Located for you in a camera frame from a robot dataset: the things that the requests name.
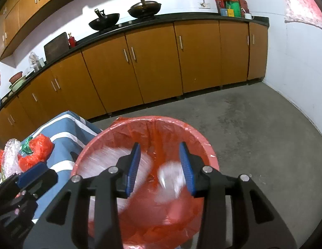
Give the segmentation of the clear bubble wrap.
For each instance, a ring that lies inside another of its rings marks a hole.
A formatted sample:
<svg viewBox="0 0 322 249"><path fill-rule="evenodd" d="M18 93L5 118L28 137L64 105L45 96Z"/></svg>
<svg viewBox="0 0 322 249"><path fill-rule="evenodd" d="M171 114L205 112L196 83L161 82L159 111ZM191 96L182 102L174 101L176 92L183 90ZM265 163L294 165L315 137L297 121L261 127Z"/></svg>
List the clear bubble wrap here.
<svg viewBox="0 0 322 249"><path fill-rule="evenodd" d="M15 138L10 139L5 147L1 163L2 179L9 178L12 174L22 172L18 164L18 155L21 147L21 142Z"/></svg>

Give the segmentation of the small clear plastic bag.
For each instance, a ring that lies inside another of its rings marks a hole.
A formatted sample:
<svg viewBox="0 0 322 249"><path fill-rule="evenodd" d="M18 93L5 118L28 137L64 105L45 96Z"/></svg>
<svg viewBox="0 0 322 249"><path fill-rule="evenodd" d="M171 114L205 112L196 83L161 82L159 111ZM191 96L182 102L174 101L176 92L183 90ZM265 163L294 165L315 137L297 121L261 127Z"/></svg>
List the small clear plastic bag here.
<svg viewBox="0 0 322 249"><path fill-rule="evenodd" d="M186 185L181 163L179 161L167 161L159 167L157 177L159 185L155 202L165 204L178 199Z"/></svg>

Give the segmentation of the small green plastic wrapper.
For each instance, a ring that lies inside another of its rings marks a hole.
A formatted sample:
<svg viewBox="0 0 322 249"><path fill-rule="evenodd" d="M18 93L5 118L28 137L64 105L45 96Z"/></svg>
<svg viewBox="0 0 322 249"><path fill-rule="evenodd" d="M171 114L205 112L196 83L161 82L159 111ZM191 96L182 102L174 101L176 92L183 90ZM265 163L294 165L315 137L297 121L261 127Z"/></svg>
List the small green plastic wrapper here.
<svg viewBox="0 0 322 249"><path fill-rule="evenodd" d="M33 153L33 151L31 150L29 144L30 144L30 141L33 139L32 136L29 136L27 137L24 142L22 143L22 146L21 146L21 150L22 150L22 153L25 154L25 155L31 155Z"/></svg>

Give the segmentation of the red plastic trash basket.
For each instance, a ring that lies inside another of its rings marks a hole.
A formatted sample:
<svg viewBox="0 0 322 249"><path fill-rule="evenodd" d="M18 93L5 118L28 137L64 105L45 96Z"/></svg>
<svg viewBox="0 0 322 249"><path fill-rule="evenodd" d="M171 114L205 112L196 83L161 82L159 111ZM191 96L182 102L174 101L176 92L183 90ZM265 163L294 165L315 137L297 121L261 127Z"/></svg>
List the red plastic trash basket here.
<svg viewBox="0 0 322 249"><path fill-rule="evenodd" d="M180 162L179 145L185 142L206 165L219 168L212 146L191 125L164 116L120 117L87 144L72 174L96 176L128 155L136 142L141 159L135 187L129 198L117 200L123 246L176 248L199 231L203 201L193 198L184 186L178 199L156 203L159 167L167 161Z"/></svg>

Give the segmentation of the blue white striped tablecloth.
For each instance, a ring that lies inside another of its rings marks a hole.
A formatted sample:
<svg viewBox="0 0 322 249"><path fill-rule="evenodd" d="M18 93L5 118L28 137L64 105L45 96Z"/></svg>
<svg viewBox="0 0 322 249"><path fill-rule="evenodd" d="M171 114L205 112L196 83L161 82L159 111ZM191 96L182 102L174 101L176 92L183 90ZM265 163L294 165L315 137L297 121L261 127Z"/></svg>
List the blue white striped tablecloth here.
<svg viewBox="0 0 322 249"><path fill-rule="evenodd" d="M65 111L37 128L31 134L43 134L50 138L54 148L46 161L47 167L54 170L58 182L37 200L38 208L32 219L36 223L46 207L68 182L75 162L85 146L101 129L71 111Z"/></svg>

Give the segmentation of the green basin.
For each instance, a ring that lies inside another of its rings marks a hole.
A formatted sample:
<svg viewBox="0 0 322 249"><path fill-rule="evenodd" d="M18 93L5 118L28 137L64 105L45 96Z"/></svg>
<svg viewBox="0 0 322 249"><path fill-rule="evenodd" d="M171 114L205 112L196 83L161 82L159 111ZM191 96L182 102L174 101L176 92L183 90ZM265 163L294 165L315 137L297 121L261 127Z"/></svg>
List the green basin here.
<svg viewBox="0 0 322 249"><path fill-rule="evenodd" d="M18 80L16 80L11 86L10 86L10 90L12 92L16 92L18 90L18 88L20 88L23 83L26 81L26 76L23 76L21 78L19 78Z"/></svg>

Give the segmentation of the lower wooden cabinets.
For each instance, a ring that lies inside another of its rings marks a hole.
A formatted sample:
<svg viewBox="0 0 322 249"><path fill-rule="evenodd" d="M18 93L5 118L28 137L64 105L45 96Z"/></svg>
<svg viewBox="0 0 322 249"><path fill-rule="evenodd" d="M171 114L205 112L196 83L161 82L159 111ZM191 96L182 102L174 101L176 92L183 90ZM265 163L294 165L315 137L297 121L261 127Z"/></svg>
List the lower wooden cabinets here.
<svg viewBox="0 0 322 249"><path fill-rule="evenodd" d="M0 111L0 147L64 111L109 115L213 87L261 79L268 27L179 21L92 44L51 66Z"/></svg>

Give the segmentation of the wooden cabinets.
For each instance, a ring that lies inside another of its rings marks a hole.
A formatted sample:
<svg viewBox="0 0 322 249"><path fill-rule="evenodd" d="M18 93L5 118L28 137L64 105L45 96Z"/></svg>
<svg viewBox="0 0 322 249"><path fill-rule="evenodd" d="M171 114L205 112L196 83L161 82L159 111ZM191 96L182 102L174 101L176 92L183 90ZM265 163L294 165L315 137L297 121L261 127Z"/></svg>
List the wooden cabinets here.
<svg viewBox="0 0 322 249"><path fill-rule="evenodd" d="M73 0L7 0L0 11L0 60L46 18Z"/></svg>
<svg viewBox="0 0 322 249"><path fill-rule="evenodd" d="M64 111L109 115L213 87L261 79L268 27L179 21L92 44L51 66L0 111L0 147Z"/></svg>

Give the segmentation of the red basin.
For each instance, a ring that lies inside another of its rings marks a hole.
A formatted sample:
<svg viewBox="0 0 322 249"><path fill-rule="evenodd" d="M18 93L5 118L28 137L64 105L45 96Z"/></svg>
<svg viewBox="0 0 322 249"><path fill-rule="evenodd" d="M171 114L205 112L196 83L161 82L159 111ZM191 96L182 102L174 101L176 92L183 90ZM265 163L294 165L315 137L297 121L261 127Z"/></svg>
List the red basin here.
<svg viewBox="0 0 322 249"><path fill-rule="evenodd" d="M17 80L19 80L22 77L22 71L19 71L18 73L16 73L15 75L13 75L10 79L9 82L11 84L14 84Z"/></svg>

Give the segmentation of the clear jar with bag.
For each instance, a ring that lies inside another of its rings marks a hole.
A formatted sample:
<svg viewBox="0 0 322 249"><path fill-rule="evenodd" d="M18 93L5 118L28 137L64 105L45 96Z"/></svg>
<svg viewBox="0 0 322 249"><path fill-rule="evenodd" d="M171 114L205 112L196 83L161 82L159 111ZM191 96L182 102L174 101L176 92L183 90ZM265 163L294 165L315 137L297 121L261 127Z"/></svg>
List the clear jar with bag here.
<svg viewBox="0 0 322 249"><path fill-rule="evenodd" d="M29 54L29 65L34 72L38 72L45 66L43 58L39 58L34 52Z"/></svg>

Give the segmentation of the dark cutting board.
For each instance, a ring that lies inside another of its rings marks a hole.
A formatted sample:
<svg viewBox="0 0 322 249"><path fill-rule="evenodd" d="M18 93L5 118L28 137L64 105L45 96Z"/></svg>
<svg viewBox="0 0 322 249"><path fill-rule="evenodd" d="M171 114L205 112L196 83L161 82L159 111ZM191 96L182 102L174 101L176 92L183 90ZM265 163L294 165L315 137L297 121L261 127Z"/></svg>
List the dark cutting board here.
<svg viewBox="0 0 322 249"><path fill-rule="evenodd" d="M70 50L68 34L64 32L44 46L45 60L50 63L68 50Z"/></svg>

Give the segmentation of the red bottle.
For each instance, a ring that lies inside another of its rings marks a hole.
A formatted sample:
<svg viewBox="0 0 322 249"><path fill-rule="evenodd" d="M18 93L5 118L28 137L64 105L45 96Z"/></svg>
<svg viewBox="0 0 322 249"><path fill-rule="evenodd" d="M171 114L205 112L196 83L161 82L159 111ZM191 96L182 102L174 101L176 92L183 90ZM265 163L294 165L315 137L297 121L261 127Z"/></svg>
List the red bottle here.
<svg viewBox="0 0 322 249"><path fill-rule="evenodd" d="M70 48L74 48L76 46L76 40L71 33L69 33L68 36L69 36L68 38L69 46Z"/></svg>

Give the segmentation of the black wok left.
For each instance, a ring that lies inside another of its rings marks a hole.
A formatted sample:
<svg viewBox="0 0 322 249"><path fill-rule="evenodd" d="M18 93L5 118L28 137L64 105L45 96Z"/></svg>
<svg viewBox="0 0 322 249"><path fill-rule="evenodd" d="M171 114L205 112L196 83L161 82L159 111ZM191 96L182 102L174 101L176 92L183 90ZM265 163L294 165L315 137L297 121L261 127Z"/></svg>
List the black wok left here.
<svg viewBox="0 0 322 249"><path fill-rule="evenodd" d="M95 9L97 19L92 20L88 25L93 30L102 31L109 29L117 24L119 21L119 13L111 13L109 15L104 14L104 10Z"/></svg>

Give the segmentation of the black wok with lid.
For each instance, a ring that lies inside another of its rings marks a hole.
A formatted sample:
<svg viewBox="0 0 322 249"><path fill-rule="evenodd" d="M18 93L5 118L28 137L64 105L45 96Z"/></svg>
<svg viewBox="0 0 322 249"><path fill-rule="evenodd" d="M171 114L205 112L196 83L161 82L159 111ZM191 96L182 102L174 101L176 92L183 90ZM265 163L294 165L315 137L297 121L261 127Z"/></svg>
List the black wok with lid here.
<svg viewBox="0 0 322 249"><path fill-rule="evenodd" d="M162 4L156 1L140 0L128 10L128 13L136 19L144 19L156 15L161 6Z"/></svg>

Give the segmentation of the upper wooden cabinets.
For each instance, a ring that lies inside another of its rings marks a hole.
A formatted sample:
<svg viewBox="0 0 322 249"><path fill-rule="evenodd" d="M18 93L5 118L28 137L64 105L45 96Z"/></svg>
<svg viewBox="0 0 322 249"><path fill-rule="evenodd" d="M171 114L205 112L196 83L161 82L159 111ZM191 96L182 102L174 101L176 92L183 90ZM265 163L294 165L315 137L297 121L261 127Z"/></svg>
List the upper wooden cabinets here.
<svg viewBox="0 0 322 249"><path fill-rule="evenodd" d="M7 0L0 11L0 60L46 18L73 0Z"/></svg>

